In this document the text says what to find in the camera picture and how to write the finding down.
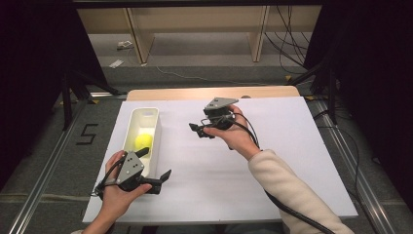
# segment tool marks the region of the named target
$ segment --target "person's left hand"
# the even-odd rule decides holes
[[[109,161],[106,163],[106,172],[114,165],[118,160],[122,158],[124,151],[121,150],[115,153]],[[117,167],[109,175],[108,179],[114,178],[118,174],[119,168]],[[151,184],[141,184],[139,187],[131,192],[126,192],[119,188],[117,185],[106,186],[103,192],[103,205],[100,212],[107,214],[116,220],[122,216],[127,210],[134,199],[146,193],[152,188]]]
[[[124,155],[124,151],[121,150],[115,153],[105,166],[105,171],[109,169]],[[108,179],[113,179],[119,171],[119,167],[115,168],[109,175]],[[135,190],[126,192],[119,188],[119,186],[109,185],[104,188],[103,191],[103,204],[100,208],[100,212],[94,221],[82,232],[83,234],[89,233],[106,233],[110,226],[122,216],[129,208],[134,199],[145,194],[152,188],[151,184],[141,184]]]

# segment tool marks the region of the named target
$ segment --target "white tray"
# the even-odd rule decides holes
[[[135,152],[135,139],[141,134],[152,136],[152,145],[147,155],[140,158],[144,165],[142,175],[154,177],[158,163],[159,145],[161,141],[161,120],[158,108],[137,108],[131,113],[127,136],[124,142],[124,150]]]

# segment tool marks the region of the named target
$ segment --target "yellow object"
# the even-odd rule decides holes
[[[150,134],[141,134],[136,137],[134,140],[134,148],[136,151],[148,147],[151,150],[152,147],[152,135]]]

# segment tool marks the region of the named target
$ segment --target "sleeve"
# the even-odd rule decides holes
[[[353,233],[323,200],[301,180],[273,150],[264,150],[248,162],[249,170],[261,186],[280,202],[337,234]],[[320,233],[300,219],[281,212],[291,233]]]

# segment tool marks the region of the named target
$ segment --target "white tabletop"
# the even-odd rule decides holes
[[[96,183],[104,176],[106,161],[122,149],[131,112],[141,107],[160,110],[157,177],[169,169],[172,173],[160,195],[139,197],[118,222],[162,225],[281,219],[242,156],[229,150],[222,139],[198,138],[190,130],[189,123],[201,124],[203,109],[212,98],[122,104]],[[255,129],[262,149],[274,149],[337,215],[357,215],[305,100],[251,98],[240,99],[237,106]],[[100,199],[92,197],[83,221],[93,221],[100,206]]]

